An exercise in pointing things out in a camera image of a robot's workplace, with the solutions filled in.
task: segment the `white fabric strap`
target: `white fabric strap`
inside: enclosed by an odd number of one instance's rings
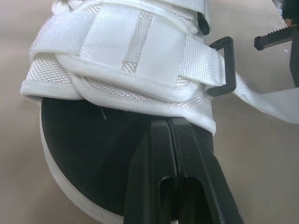
[[[52,16],[41,29],[30,53],[30,60],[41,52],[79,55],[94,14],[61,13]]]

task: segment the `white binding trim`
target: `white binding trim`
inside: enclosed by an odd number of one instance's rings
[[[124,99],[121,96],[112,95],[90,86],[90,84],[82,76],[70,74],[71,80],[75,88],[89,102],[108,108],[117,110],[125,110],[136,113],[150,114],[154,116],[164,117],[184,117],[190,123],[202,127],[212,133],[216,132],[216,123],[209,117],[194,110],[178,106],[165,104],[164,102],[147,101],[141,99]]]
[[[63,67],[76,75],[118,85],[171,103],[189,100],[197,92],[199,86],[198,82],[191,81],[185,88],[171,87],[78,56],[56,54],[56,58]]]

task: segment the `beige floor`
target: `beige floor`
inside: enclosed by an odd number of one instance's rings
[[[97,223],[62,193],[42,150],[39,107],[19,88],[28,50],[51,0],[0,2],[0,224]],[[258,52],[255,36],[284,26],[271,0],[212,0],[208,42],[231,36],[236,68],[260,92],[293,88],[290,44]],[[246,224],[298,223],[299,126],[262,114],[232,94],[214,99],[215,153]]]

